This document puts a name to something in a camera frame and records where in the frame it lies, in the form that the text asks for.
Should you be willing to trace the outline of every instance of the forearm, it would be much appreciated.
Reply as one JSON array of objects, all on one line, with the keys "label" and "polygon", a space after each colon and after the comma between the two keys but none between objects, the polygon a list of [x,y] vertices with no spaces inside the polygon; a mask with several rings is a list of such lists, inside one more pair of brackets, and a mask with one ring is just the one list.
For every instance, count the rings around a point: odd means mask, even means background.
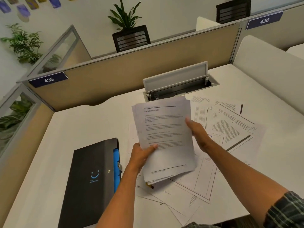
[{"label": "forearm", "polygon": [[288,190],[249,167],[213,141],[204,147],[240,202],[262,225],[268,209]]},{"label": "forearm", "polygon": [[119,186],[96,228],[132,228],[137,170],[127,166]]}]

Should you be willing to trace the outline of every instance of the cubicle label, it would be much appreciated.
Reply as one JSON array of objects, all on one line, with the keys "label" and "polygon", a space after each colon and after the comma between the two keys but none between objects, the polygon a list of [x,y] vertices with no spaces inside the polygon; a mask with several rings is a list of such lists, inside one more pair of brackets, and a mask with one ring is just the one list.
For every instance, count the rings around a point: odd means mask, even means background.
[{"label": "cubicle label", "polygon": [[40,77],[34,80],[29,81],[29,83],[35,87],[38,88],[40,86],[45,86],[49,84],[53,84],[55,82],[63,81],[69,79],[64,72],[54,73],[49,76]]},{"label": "cubicle label", "polygon": [[268,25],[270,23],[278,22],[281,19],[282,15],[283,15],[283,11],[250,20],[248,22],[246,30],[256,28],[262,25]]}]

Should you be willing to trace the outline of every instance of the smiley face logo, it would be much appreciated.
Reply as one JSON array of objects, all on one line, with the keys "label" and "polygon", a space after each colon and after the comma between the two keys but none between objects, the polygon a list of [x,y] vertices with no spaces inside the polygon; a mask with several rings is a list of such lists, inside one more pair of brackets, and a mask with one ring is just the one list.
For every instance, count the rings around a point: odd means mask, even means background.
[{"label": "smiley face logo", "polygon": [[91,175],[91,178],[93,178],[93,179],[97,178],[98,175],[99,175],[99,173],[98,173],[95,177],[93,177],[93,173],[94,173],[94,172],[91,172],[91,174],[92,174],[92,175]]}]

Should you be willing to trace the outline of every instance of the number 436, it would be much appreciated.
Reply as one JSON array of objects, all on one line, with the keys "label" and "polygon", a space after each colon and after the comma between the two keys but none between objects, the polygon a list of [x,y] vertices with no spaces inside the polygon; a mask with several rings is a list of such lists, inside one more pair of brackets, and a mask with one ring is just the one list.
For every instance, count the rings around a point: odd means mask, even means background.
[{"label": "number 436", "polygon": [[44,79],[44,82],[50,82],[50,81],[54,81],[54,79],[52,77]]},{"label": "number 436", "polygon": [[264,20],[262,20],[262,21],[260,22],[260,24],[264,24],[264,23],[266,23],[266,22],[268,22],[268,21],[269,21],[269,18],[264,19]]}]

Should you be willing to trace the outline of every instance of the black planter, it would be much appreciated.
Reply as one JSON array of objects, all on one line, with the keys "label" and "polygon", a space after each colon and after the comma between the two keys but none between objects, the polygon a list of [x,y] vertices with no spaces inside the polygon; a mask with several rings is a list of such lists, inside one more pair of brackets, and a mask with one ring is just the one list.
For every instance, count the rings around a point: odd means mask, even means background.
[{"label": "black planter", "polygon": [[216,6],[216,22],[224,24],[250,16],[251,0],[233,0]]},{"label": "black planter", "polygon": [[151,43],[147,26],[145,25],[114,33],[113,40],[117,52],[133,49]]}]

